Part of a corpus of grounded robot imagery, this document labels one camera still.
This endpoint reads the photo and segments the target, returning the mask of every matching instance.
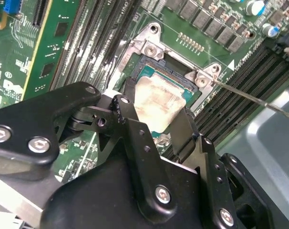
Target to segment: screw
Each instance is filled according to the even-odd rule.
[[[127,98],[121,97],[120,98],[122,102],[124,102],[125,104],[128,104],[130,101]]]
[[[144,49],[144,52],[148,57],[154,57],[156,55],[157,49],[153,45],[148,45]]]
[[[97,125],[98,125],[99,127],[103,127],[103,126],[105,125],[105,123],[106,123],[106,120],[105,120],[104,118],[99,118],[99,119],[97,120]]]
[[[155,195],[157,199],[163,204],[167,204],[171,200],[170,193],[164,187],[161,186],[158,186],[156,188]]]
[[[34,153],[45,153],[49,147],[49,142],[43,137],[35,137],[28,143],[28,148]]]
[[[229,211],[227,211],[226,209],[222,208],[220,210],[220,215],[222,220],[224,221],[224,223],[230,227],[232,227],[234,225],[234,219],[232,218],[231,214],[229,213]]]
[[[233,162],[237,163],[237,160],[236,160],[236,158],[235,158],[234,156],[230,156],[230,159],[231,159]]]
[[[87,87],[86,90],[89,92],[89,93],[92,93],[92,94],[95,94],[96,91],[93,87]]]
[[[211,141],[208,138],[205,138],[205,141],[211,145]]]
[[[0,127],[0,142],[5,142],[11,137],[11,132],[7,128]]]
[[[160,58],[160,59],[162,59],[162,58],[163,58],[163,53],[162,53],[162,52],[159,53],[159,54],[157,55],[157,57]]]
[[[198,87],[202,88],[207,86],[209,80],[205,76],[200,75],[196,78],[195,83]]]

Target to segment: black memory slot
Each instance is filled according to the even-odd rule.
[[[122,21],[120,21],[120,19],[122,19],[124,16],[123,12],[125,12],[125,9],[127,7],[126,2],[127,1],[116,2],[114,10],[111,13],[112,16],[109,18],[106,25],[104,26],[99,41],[93,45],[93,50],[90,53],[91,60],[95,59],[100,54],[101,50],[105,46],[105,43],[108,41],[110,34],[114,34],[114,29],[117,29],[119,28],[119,26],[122,25]],[[84,71],[84,75],[82,76],[82,81],[87,81],[90,76],[90,72],[92,71],[95,64],[95,62],[92,62],[91,60],[87,63],[86,70]]]
[[[230,78],[230,80],[227,82],[228,85],[231,85],[233,87],[237,87],[240,85],[246,77],[250,74],[250,72],[253,70],[254,66],[257,66],[262,59],[264,59],[269,54],[269,50],[264,49],[263,46],[260,46],[253,54],[251,59],[248,59],[238,71],[236,71],[233,76]],[[202,115],[198,115],[196,118],[196,124],[200,125],[204,121],[206,121],[210,115],[210,113],[213,113],[215,109],[217,109],[220,106],[223,106],[223,101],[230,96],[232,92],[220,89],[220,91],[217,93],[218,99],[213,99],[203,111],[201,111]]]
[[[76,39],[76,33],[77,33],[77,30],[78,30],[78,24],[80,24],[81,22],[81,18],[84,14],[84,9],[85,9],[85,6],[86,6],[86,3],[87,3],[88,0],[81,0],[80,1],[80,4],[79,4],[79,8],[77,10],[77,13],[76,13],[76,16],[74,18],[74,21],[73,21],[73,24],[72,24],[72,28],[69,32],[69,35],[68,35],[68,38],[67,38],[67,41],[66,43],[68,44],[71,44],[72,41],[74,39]],[[68,60],[68,54],[71,50],[71,46],[68,48],[68,49],[63,49],[62,51],[62,54],[61,54],[61,57],[60,57],[60,61],[59,61],[59,64],[58,64],[58,68],[56,70],[56,73],[54,75],[54,78],[53,78],[53,82],[52,82],[52,85],[51,85],[51,90],[54,90],[56,88],[59,87],[59,82],[60,80],[62,79],[62,75],[65,74],[64,72],[64,66],[65,66],[65,63],[69,62]]]
[[[275,91],[274,87],[279,88],[282,86],[287,80],[289,79],[289,70],[286,71],[281,79],[274,80],[271,82],[267,87],[269,87],[269,90],[266,91],[263,95],[259,95],[263,100],[268,99]],[[229,125],[227,125],[226,128],[224,128],[221,132],[219,132],[215,137],[213,141],[215,144],[219,144],[222,139],[226,138],[232,131],[234,131],[237,126],[240,123],[243,123],[257,108],[259,108],[258,104],[252,103],[248,101],[248,105],[245,106],[245,109],[240,112],[241,116],[238,117],[237,120],[231,122]]]
[[[275,64],[277,60],[277,56],[272,55],[268,56],[267,60],[265,60],[265,63],[263,65],[259,65],[259,67],[255,70],[254,73],[251,74],[250,78],[244,83],[240,84],[239,87],[237,87],[239,90],[246,92],[246,93],[251,93],[252,91],[249,91],[249,89],[253,86],[252,82],[256,83],[262,83],[262,81],[265,81],[265,78],[262,77],[264,74],[267,73],[267,71],[271,68],[272,65]],[[239,103],[237,102],[240,97],[237,96],[236,94],[232,94],[231,96],[228,96],[223,104],[227,104],[227,106],[219,106],[214,110],[215,117],[210,118],[207,120],[207,122],[203,123],[203,129],[202,131],[210,134],[208,129],[211,128],[211,126],[214,126],[217,121],[225,119],[228,115],[227,112],[232,108],[236,106],[239,106]]]
[[[100,0],[96,3],[94,10],[91,13],[91,19],[89,20],[89,23],[86,27],[86,29],[84,30],[83,34],[81,35],[82,40],[81,43],[78,47],[77,52],[74,53],[74,57],[72,58],[72,65],[68,71],[68,75],[69,77],[67,77],[67,80],[65,82],[65,85],[67,84],[71,84],[75,81],[78,81],[78,79],[76,79],[76,72],[79,68],[81,59],[82,59],[82,53],[84,52],[84,50],[86,49],[86,46],[88,45],[95,28],[98,26],[98,20],[101,16],[103,7],[105,6],[105,1],[104,0]]]
[[[289,79],[289,58],[261,45],[234,73],[227,84],[252,96],[266,100]],[[219,144],[243,125],[258,108],[257,104],[225,89],[195,118],[200,133]]]
[[[270,71],[268,73],[269,77],[265,78],[262,77],[261,80],[263,80],[262,82],[258,82],[258,84],[253,84],[252,88],[249,88],[246,92],[257,97],[259,96],[261,93],[264,93],[267,90],[267,86],[269,85],[269,83],[271,81],[273,81],[275,78],[277,78],[277,76],[283,72],[283,70],[285,69],[286,65],[283,63],[279,63],[277,64],[276,62],[273,62],[277,67],[275,69],[270,69]],[[236,110],[238,111],[243,111],[245,110],[245,108],[247,106],[249,106],[251,103],[249,100],[244,99],[243,97],[239,96],[239,95],[234,95],[233,96],[235,99],[235,103],[233,106],[231,106],[229,109],[227,109],[227,113],[224,112],[224,117],[223,118],[219,118],[218,123],[216,126],[224,126],[225,128],[227,128],[227,124],[232,124],[232,125],[238,125],[239,122],[237,122],[237,119],[239,119],[239,113],[237,114]],[[210,131],[207,131],[207,134],[211,137],[211,138],[215,138],[216,136],[219,135],[218,131],[225,131],[225,130],[217,130],[217,129],[210,129]]]
[[[127,10],[127,14],[125,16],[125,20],[122,23],[121,29],[117,29],[116,34],[113,38],[112,44],[110,45],[110,48],[107,50],[104,59],[102,63],[105,63],[104,66],[107,64],[110,64],[113,60],[113,57],[116,55],[117,48],[120,44],[120,41],[124,38],[124,35],[126,34],[129,25],[131,24],[134,15],[137,13],[140,5],[142,3],[142,0],[135,0],[132,4],[130,4],[130,8]],[[105,80],[105,87],[107,87],[110,79],[111,79],[112,72],[107,74],[106,80]]]

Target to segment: screwdriver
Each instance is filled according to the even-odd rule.
[[[231,91],[231,92],[233,92],[233,93],[235,93],[235,94],[238,94],[238,95],[240,95],[240,96],[242,96],[242,97],[244,97],[244,98],[246,98],[246,99],[249,99],[249,100],[253,101],[254,103],[257,103],[257,104],[260,105],[260,106],[263,106],[263,107],[266,107],[266,108],[268,108],[268,109],[270,109],[270,110],[272,110],[272,111],[281,113],[282,115],[284,115],[284,116],[286,116],[287,118],[289,118],[289,112],[284,111],[284,110],[281,109],[280,107],[278,107],[278,106],[276,106],[276,105],[274,105],[274,104],[268,103],[268,102],[266,102],[266,101],[264,101],[264,100],[262,100],[262,99],[258,99],[258,98],[256,98],[256,97],[250,95],[250,94],[247,94],[247,93],[245,93],[245,92],[243,92],[243,91],[240,91],[239,89],[234,88],[234,87],[232,87],[232,86],[229,86],[229,85],[227,85],[227,84],[225,84],[225,83],[222,83],[222,82],[214,79],[214,78],[213,78],[211,75],[209,75],[209,74],[204,74],[204,75],[205,75],[205,77],[207,77],[209,80],[213,81],[213,82],[214,82],[215,84],[217,84],[218,86],[220,86],[220,87],[222,87],[222,88],[224,88],[224,89],[227,89],[227,90],[229,90],[229,91]]]

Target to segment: ram slot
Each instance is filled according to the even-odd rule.
[[[80,75],[78,74],[80,64],[82,66],[82,60],[87,58],[87,50],[91,45],[90,42],[94,38],[94,40],[99,40],[99,29],[103,28],[105,21],[110,18],[111,11],[114,8],[115,0],[108,0],[108,4],[105,3],[104,0],[101,0],[94,15],[90,22],[90,26],[87,29],[87,33],[83,38],[83,41],[79,47],[79,54],[76,55],[73,66],[69,71],[70,77],[66,81],[65,84],[71,84],[73,82],[80,80]]]
[[[96,77],[95,74],[102,63],[106,50],[112,44],[116,31],[120,31],[123,27],[124,19],[127,16],[126,10],[130,9],[133,2],[134,0],[117,2],[114,12],[112,12],[113,17],[107,22],[107,25],[102,32],[101,39],[92,49],[91,57],[87,62],[82,81],[87,81],[94,86],[97,85],[95,82],[97,82],[98,77]]]
[[[72,82],[82,81],[82,76],[84,75],[86,66],[88,65],[88,62],[90,61],[91,53],[93,52],[93,49],[99,42],[102,32],[107,22],[113,17],[113,10],[115,7],[116,7],[115,0],[108,0],[108,4],[104,5],[104,8],[102,10],[102,13],[100,14],[98,23],[96,24],[94,31],[90,34],[90,40],[84,51],[81,62],[78,66],[78,71],[75,74]]]
[[[264,45],[244,66],[228,84],[263,100],[289,79],[289,64]],[[199,131],[217,145],[236,128],[244,125],[256,108],[258,105],[251,101],[221,89],[199,113],[195,122]]]
[[[253,71],[254,67],[257,66],[261,60],[268,56],[270,52],[263,46],[260,46],[248,59],[238,71],[236,71],[231,79],[227,82],[228,85],[237,88],[247,78],[247,76]],[[220,89],[212,101],[196,116],[196,125],[200,126],[204,123],[214,110],[220,106],[223,106],[223,101],[230,96],[232,92]]]
[[[88,2],[88,0],[81,0],[73,26],[62,51],[51,90],[64,86],[66,77],[68,76],[67,72],[71,64],[72,55],[75,52],[75,47],[80,45],[82,34],[85,32],[85,28],[91,16],[90,11],[93,9],[94,5],[95,1]]]
[[[258,96],[259,95],[259,89],[261,89],[261,91],[265,91],[266,86],[275,79],[275,77],[278,76],[279,73],[281,73],[284,70],[284,65],[283,64],[276,64],[275,62],[273,62],[277,68],[275,70],[276,74],[274,74],[273,76],[269,76],[268,78],[265,78],[263,76],[263,74],[261,74],[261,80],[262,82],[259,84],[253,84],[253,89],[249,89],[247,91],[247,93],[252,94],[253,96]],[[215,126],[220,126],[222,129],[224,129],[223,126],[227,126],[228,123],[232,122],[233,120],[236,120],[237,118],[239,118],[239,115],[241,114],[241,111],[245,109],[245,107],[249,104],[249,100],[242,98],[239,95],[234,95],[232,97],[232,101],[233,101],[233,105],[232,106],[228,106],[226,107],[224,110],[222,110],[222,114],[223,114],[223,118],[218,118],[217,122],[214,123]],[[204,132],[206,134],[208,134],[209,136],[211,136],[212,138],[215,138],[219,133],[217,132],[218,128],[211,128],[210,129],[206,129],[204,130]]]
[[[268,59],[265,61],[264,65],[261,65],[258,69],[256,69],[254,72],[252,72],[252,76],[241,86],[239,87],[239,89],[243,92],[248,92],[249,89],[254,85],[253,82],[258,83],[260,80],[262,80],[262,76],[275,64],[277,60],[277,56],[272,55],[269,56]],[[226,118],[226,113],[233,107],[233,106],[239,106],[239,104],[237,104],[237,100],[240,97],[235,95],[235,94],[231,94],[231,96],[228,96],[223,102],[222,104],[226,104],[226,106],[219,106],[217,109],[215,109],[215,113],[217,113],[215,118],[210,118],[207,122],[205,122],[204,128],[201,130],[205,133],[209,134],[208,129],[210,129],[212,126],[216,125],[216,122],[218,120],[221,120],[222,118],[227,119]]]
[[[275,92],[275,88],[279,88],[281,87],[287,80],[289,79],[289,70],[287,72],[285,72],[282,75],[282,78],[278,79],[278,80],[274,80],[273,82],[271,82],[268,87],[269,90],[266,91],[263,95],[260,95],[260,97],[264,100],[268,99],[274,92]],[[245,109],[242,110],[240,112],[241,116],[238,117],[237,120],[235,120],[235,122],[233,122],[230,126],[228,125],[226,128],[224,128],[222,130],[222,132],[218,133],[218,135],[216,135],[215,137],[213,137],[213,139],[215,139],[215,144],[219,144],[221,143],[221,141],[223,139],[225,139],[232,131],[234,131],[237,127],[237,123],[242,123],[243,121],[245,121],[250,115],[252,115],[252,113],[259,107],[258,104],[254,104],[252,102],[249,102]]]
[[[100,66],[100,69],[98,72],[98,79],[96,84],[100,84],[101,80],[105,78],[105,88],[107,87],[111,75],[113,73],[113,70],[115,69],[115,66],[117,65],[115,61],[115,57],[119,56],[121,53],[117,53],[118,47],[120,45],[120,41],[123,39],[125,33],[127,32],[129,25],[131,24],[134,15],[137,13],[142,1],[136,0],[134,1],[134,4],[131,5],[131,8],[127,10],[127,14],[125,17],[125,20],[123,22],[123,27],[121,30],[116,30],[116,34],[113,38],[111,46],[107,49],[104,58],[102,60],[102,65]]]

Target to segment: dimm slot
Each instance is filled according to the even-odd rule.
[[[115,6],[115,0],[108,0],[108,1],[109,1],[109,4],[105,5],[105,6],[107,6],[107,8],[104,9],[104,11],[106,11],[105,15],[103,15],[103,17],[100,18],[100,22],[99,22],[97,28],[91,34],[91,37],[93,38],[91,48],[90,48],[90,50],[88,52],[88,55],[84,56],[83,59],[82,59],[82,61],[84,61],[84,64],[79,66],[79,70],[78,70],[78,72],[76,74],[75,81],[80,81],[80,80],[84,81],[83,76],[84,76],[84,74],[85,74],[85,72],[87,70],[89,62],[91,61],[92,53],[93,53],[96,45],[98,44],[98,42],[99,42],[99,40],[100,40],[100,38],[102,36],[102,33],[104,31],[104,28],[106,26],[107,21],[110,18],[110,15],[112,14],[112,11],[113,11],[114,6]]]
[[[270,89],[262,96],[262,99],[264,99],[264,100],[268,99],[274,92],[272,87],[275,86],[276,88],[279,88],[288,79],[289,79],[289,71],[284,75],[284,77],[282,77],[278,81],[272,82],[270,84],[270,86],[271,86]],[[241,123],[244,120],[246,120],[258,107],[259,107],[258,104],[251,104],[250,103],[250,107],[248,108],[248,106],[247,106],[248,110],[241,112],[242,116],[240,116],[240,118],[236,121],[236,123]],[[221,143],[222,140],[225,139],[230,133],[232,133],[232,131],[234,131],[236,127],[237,127],[237,124],[232,124],[229,128],[226,127],[222,133],[219,132],[219,134],[221,134],[221,135],[218,135],[218,136],[213,138],[213,142],[215,143],[215,145],[218,145],[219,143]]]
[[[276,68],[271,70],[271,74],[266,81],[263,81],[263,84],[256,86],[256,88],[252,89],[255,93],[254,96],[266,100],[271,94],[279,88],[287,79],[289,79],[289,70],[287,71],[287,65],[281,62],[277,65]],[[238,106],[234,107],[231,113],[227,114],[230,117],[230,122],[224,125],[224,121],[221,123],[217,123],[213,126],[212,133],[205,133],[214,143],[217,145],[219,144],[227,135],[230,134],[238,124],[243,122],[249,115],[251,115],[257,107],[257,104],[253,104],[251,101],[239,98],[237,102]]]
[[[104,27],[101,38],[99,41],[93,45],[92,52],[90,53],[90,60],[87,62],[87,66],[85,67],[84,75],[82,76],[82,81],[88,82],[93,84],[94,82],[92,80],[89,80],[90,72],[93,69],[93,66],[95,64],[95,60],[97,59],[101,49],[103,48],[104,44],[107,42],[107,39],[109,38],[109,35],[112,33],[114,26],[118,26],[115,24],[115,22],[118,22],[118,19],[122,18],[125,8],[125,2],[126,1],[117,1],[116,5],[114,7],[114,12],[112,12],[112,17],[109,18],[109,20],[106,23],[106,26]]]
[[[267,64],[261,65],[258,69],[255,70],[254,73],[252,73],[252,77],[248,79],[240,88],[239,90],[243,92],[249,91],[249,89],[253,86],[253,82],[258,82],[260,78],[262,78],[262,75],[270,69],[270,67],[275,63],[277,60],[277,57],[272,55],[268,57],[268,59],[265,61]],[[214,123],[217,120],[220,120],[223,116],[225,116],[226,112],[230,110],[233,106],[237,105],[237,100],[239,96],[229,96],[227,97],[224,101],[221,102],[221,104],[228,104],[227,106],[219,106],[217,109],[214,110],[214,113],[217,113],[217,117],[215,118],[210,118],[208,122],[205,122],[204,128],[201,130],[205,133],[208,133],[207,129],[211,128],[211,126],[215,125]]]
[[[84,14],[84,9],[85,9],[85,6],[87,4],[88,0],[81,0],[80,1],[80,5],[79,5],[79,8],[77,10],[77,14],[75,16],[75,19],[74,19],[74,22],[72,24],[72,28],[69,32],[69,35],[68,35],[68,38],[67,38],[67,41],[65,44],[71,44],[72,41],[75,39],[75,35],[79,29],[79,24],[81,23],[81,19],[82,19],[82,16]],[[54,78],[53,78],[53,82],[52,82],[52,85],[51,85],[51,90],[54,90],[56,88],[59,88],[59,83],[60,83],[60,80],[62,78],[62,74],[65,74],[64,72],[64,67],[65,67],[65,64],[67,62],[69,62],[68,60],[68,54],[69,52],[71,51],[71,45],[69,46],[69,48],[64,48],[63,51],[62,51],[62,55],[60,57],[60,61],[59,61],[59,64],[58,64],[58,68],[56,70],[56,73],[54,75]]]
[[[117,48],[119,47],[119,44],[120,44],[120,40],[126,34],[128,28],[129,28],[129,25],[132,22],[134,15],[137,13],[141,3],[142,3],[141,0],[136,0],[136,1],[134,1],[133,4],[131,4],[131,9],[128,10],[127,16],[125,17],[125,20],[123,22],[122,29],[117,30],[117,34],[113,38],[112,44],[110,45],[110,48],[107,50],[107,52],[105,53],[105,56],[102,60],[103,66],[98,71],[98,74],[101,78],[104,78],[104,76],[106,76],[105,87],[107,87],[107,85],[111,79],[112,71],[110,71],[110,72],[104,71],[104,68],[107,65],[111,65],[112,61],[114,61],[113,57],[116,55]]]
[[[259,71],[255,71],[253,73],[253,75],[257,75],[257,74],[260,75],[261,85],[263,87],[265,87],[267,85],[268,80],[272,79],[272,77],[270,77],[270,76],[268,77],[268,79],[265,79],[265,77],[263,77],[263,74],[265,74],[265,73],[266,73],[266,75],[268,75],[266,70],[268,70],[268,68],[259,69]],[[255,80],[253,80],[253,78],[250,78],[249,82],[256,82],[256,84],[257,84],[257,83],[259,83],[259,80],[255,81]],[[248,87],[246,90],[244,90],[244,92],[251,94],[252,96],[257,96],[258,94],[254,93],[251,90],[251,87],[254,87],[254,85],[255,84],[252,84],[250,87]],[[209,126],[207,123],[204,123],[202,125],[202,127],[204,127],[203,129],[201,129],[201,131],[203,133],[206,133],[207,135],[211,135],[211,132],[215,132],[217,130],[218,126],[222,126],[222,125],[226,126],[226,124],[225,124],[226,120],[229,118],[230,118],[230,120],[234,119],[236,117],[236,115],[238,114],[238,112],[243,109],[243,101],[245,101],[245,102],[248,101],[248,100],[243,99],[241,96],[236,95],[236,94],[234,94],[230,98],[231,98],[231,100],[227,100],[224,103],[225,104],[224,109],[220,109],[218,112],[215,112],[214,117],[210,117],[210,120],[213,120],[213,122],[210,122]]]
[[[272,69],[270,71],[270,74],[268,75],[268,78],[262,77],[263,75],[261,75],[261,77],[263,78],[263,82],[261,82],[261,84],[259,85],[252,85],[253,88],[250,88],[247,93],[257,97],[260,94],[260,89],[261,92],[264,91],[264,89],[267,87],[267,85],[273,81],[276,77],[279,76],[279,74],[286,68],[286,65],[284,65],[283,63],[280,63],[277,65],[276,68]],[[224,114],[225,117],[231,117],[231,120],[234,118],[239,118],[238,114],[240,114],[241,110],[244,110],[245,107],[249,104],[249,100],[242,98],[239,95],[235,95],[233,96],[235,103],[234,103],[234,107],[230,106],[229,108],[226,108],[226,111],[222,111],[222,113]],[[215,126],[227,126],[226,122],[227,119],[217,119],[218,122],[215,124]],[[218,135],[219,133],[216,131],[215,128],[211,128],[210,126],[210,131],[203,131],[205,132],[207,135],[211,136],[212,138],[215,138],[216,135]]]
[[[69,73],[68,73],[68,75],[70,77],[67,77],[67,80],[65,81],[65,85],[71,84],[71,83],[76,81],[76,77],[75,76],[76,76],[78,67],[80,65],[83,52],[86,49],[86,46],[88,45],[88,42],[90,41],[90,38],[92,37],[95,29],[98,26],[98,21],[99,21],[99,18],[101,17],[101,13],[102,13],[103,7],[105,5],[107,5],[107,4],[105,4],[105,1],[104,0],[100,0],[98,5],[97,5],[97,7],[95,8],[95,11],[93,11],[90,23],[89,23],[88,27],[86,28],[86,33],[82,37],[81,44],[78,47],[78,52],[76,52],[74,57],[73,57],[73,61],[72,61],[73,64],[70,67],[70,70],[69,70]]]
[[[230,78],[230,80],[227,82],[228,85],[237,87],[240,85],[247,75],[253,70],[253,66],[256,65],[264,59],[269,54],[268,50],[264,49],[262,46],[260,46],[251,56],[251,60],[246,61],[239,69],[239,71],[236,71],[233,76]],[[200,123],[203,123],[206,121],[210,115],[210,113],[213,112],[214,109],[220,106],[220,103],[224,101],[228,96],[230,96],[232,92],[225,90],[223,88],[220,89],[220,91],[217,93],[217,96],[215,96],[212,101],[206,105],[205,109],[202,110],[195,119],[196,125],[200,125]]]
[[[130,1],[128,5],[125,5],[125,12],[122,14],[121,18],[118,18],[116,22],[116,28],[113,29],[113,31],[108,35],[108,39],[106,40],[104,46],[101,48],[99,53],[102,53],[103,59],[100,62],[97,62],[94,64],[93,70],[96,71],[97,77],[95,77],[95,80],[93,82],[94,85],[100,85],[102,82],[102,79],[104,78],[104,74],[101,72],[102,69],[105,69],[105,66],[101,65],[105,61],[105,55],[107,54],[107,51],[110,50],[110,48],[113,46],[115,40],[118,38],[118,36],[121,33],[122,28],[124,27],[125,20],[128,16],[130,16],[131,8],[134,4],[134,0]]]

